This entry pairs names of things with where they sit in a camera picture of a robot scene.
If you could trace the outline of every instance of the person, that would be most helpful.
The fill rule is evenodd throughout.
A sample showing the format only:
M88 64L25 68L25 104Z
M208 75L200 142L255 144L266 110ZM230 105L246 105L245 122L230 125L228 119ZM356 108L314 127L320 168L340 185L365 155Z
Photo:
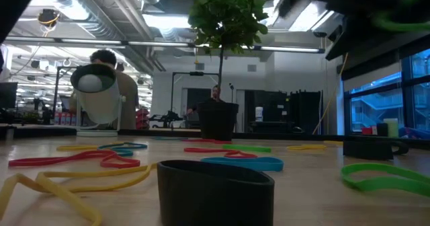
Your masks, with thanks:
M109 50L102 49L95 51L90 56L92 64L107 65L115 69L116 57L115 54ZM128 75L121 71L115 70L116 79L120 94L126 97L126 101L122 104L121 110L121 129L136 129L136 107L139 105L138 90L136 82ZM69 110L76 113L76 95L72 94L69 100ZM112 122L114 128L117 127L117 120Z
M221 93L221 89L218 88L218 85L215 85L212 88L212 96L204 102L224 102L223 100L220 99L220 93ZM197 104L194 105L193 108L188 109L187 114L192 114L196 110L197 110Z

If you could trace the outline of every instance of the green rubber band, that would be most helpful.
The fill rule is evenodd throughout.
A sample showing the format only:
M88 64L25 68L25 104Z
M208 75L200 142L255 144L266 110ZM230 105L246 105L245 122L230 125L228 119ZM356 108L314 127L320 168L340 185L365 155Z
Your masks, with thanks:
M267 147L255 147L246 145L222 145L223 149L237 149L241 151L256 151L256 152L271 152L271 148Z
M350 174L360 171L386 172L403 178L381 176L362 181L355 181L349 177ZM341 170L341 177L346 185L361 191L372 191L379 189L399 189L422 196L430 196L430 178L409 169L402 169L381 163L356 163L347 165Z

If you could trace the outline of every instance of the yellow rubber band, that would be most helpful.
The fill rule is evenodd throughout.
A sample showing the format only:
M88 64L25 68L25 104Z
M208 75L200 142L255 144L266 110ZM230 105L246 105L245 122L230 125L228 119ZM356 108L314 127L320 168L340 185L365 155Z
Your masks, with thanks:
M71 145L71 146L60 146L57 147L57 151L80 151L80 150L94 150L97 149L98 145Z
M88 205L73 193L111 191L133 186L145 180L149 176L151 170L156 168L157 164L153 163L151 165L144 165L127 169L117 169L106 172L40 172L35 180L32 180L22 174L16 174L6 179L2 189L0 190L0 220L2 220L5 214L9 199L11 198L11 195L13 193L13 189L15 189L16 184L20 183L38 192L52 193L56 195L57 197L68 202L76 211L78 211L86 219L92 221L93 223L91 224L91 226L100 226L101 213L96 208ZM56 182L53 182L52 180L49 180L49 178L97 178L103 176L118 176L134 172L143 173L133 180L129 180L127 182L111 186L82 186L67 188Z
M343 141L324 141L324 143L329 145L340 145L343 146Z
M287 149L291 150L305 150L305 149L326 149L327 146L325 145L294 145L294 146L287 146Z

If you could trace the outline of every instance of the green leaves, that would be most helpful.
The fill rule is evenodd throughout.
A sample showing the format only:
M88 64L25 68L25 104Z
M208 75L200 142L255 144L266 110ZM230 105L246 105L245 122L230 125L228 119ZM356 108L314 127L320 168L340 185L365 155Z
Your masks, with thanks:
M258 30L262 33L262 34L267 34L267 32L269 31L266 27L266 25L263 24L257 24L258 25Z
M198 34L196 44L223 46L242 53L243 46L261 42L257 33L267 33L267 27L259 23L268 18L263 12L264 3L265 0L195 0L188 23Z

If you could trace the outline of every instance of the green object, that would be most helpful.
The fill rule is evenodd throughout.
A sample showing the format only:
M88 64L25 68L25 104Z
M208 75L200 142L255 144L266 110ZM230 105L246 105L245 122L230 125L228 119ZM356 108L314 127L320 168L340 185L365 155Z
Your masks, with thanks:
M355 181L349 177L350 174L360 171L386 172L392 175L401 176L388 177L381 176L362 181ZM430 178L413 172L409 169L402 169L381 163L356 163L347 165L341 170L341 177L346 185L361 191L372 191L378 189L399 189L423 196L430 196Z
M225 50L244 53L243 46L250 48L257 35L267 33L267 27L259 22L268 18L264 13L265 0L194 0L189 11L188 23L197 33L196 45L203 46L206 53L220 48L218 87L222 81L222 62Z
M223 149L237 149L241 151L255 151L255 152L271 152L271 148L267 147L255 147L255 146L246 146L246 145L222 145Z
M400 6L409 7L418 1L419 0L400 0ZM379 28L394 32L420 32L430 30L430 24L426 22L417 24L401 24L393 22L389 18L390 14L391 12L387 11L377 13L373 19L374 25Z

